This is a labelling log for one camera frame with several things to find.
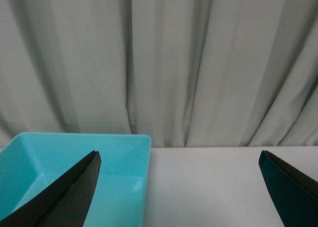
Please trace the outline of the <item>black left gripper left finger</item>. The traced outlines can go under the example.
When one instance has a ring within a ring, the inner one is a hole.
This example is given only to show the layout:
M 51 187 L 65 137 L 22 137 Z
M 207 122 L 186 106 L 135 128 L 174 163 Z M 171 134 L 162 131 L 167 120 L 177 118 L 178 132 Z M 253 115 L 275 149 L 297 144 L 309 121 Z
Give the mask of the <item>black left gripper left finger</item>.
M 82 227 L 101 166 L 92 151 L 38 195 L 1 220 L 2 227 Z

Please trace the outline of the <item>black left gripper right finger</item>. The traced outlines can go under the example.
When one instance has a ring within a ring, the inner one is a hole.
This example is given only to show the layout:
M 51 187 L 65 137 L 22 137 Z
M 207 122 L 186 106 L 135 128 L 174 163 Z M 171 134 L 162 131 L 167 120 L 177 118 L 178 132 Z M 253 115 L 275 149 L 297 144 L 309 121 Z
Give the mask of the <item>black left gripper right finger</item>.
M 269 151 L 258 165 L 268 193 L 285 227 L 318 225 L 318 182 Z

